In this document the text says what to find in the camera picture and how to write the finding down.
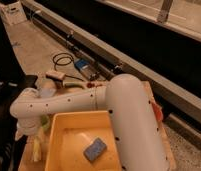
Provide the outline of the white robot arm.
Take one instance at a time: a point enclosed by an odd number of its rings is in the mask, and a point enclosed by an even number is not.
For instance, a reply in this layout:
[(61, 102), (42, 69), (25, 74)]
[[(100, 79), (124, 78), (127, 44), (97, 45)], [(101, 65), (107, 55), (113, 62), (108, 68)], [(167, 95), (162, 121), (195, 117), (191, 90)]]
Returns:
[(133, 75), (49, 98), (26, 88), (10, 114), (25, 135), (37, 132), (42, 115), (53, 116), (45, 171), (169, 170), (151, 101)]

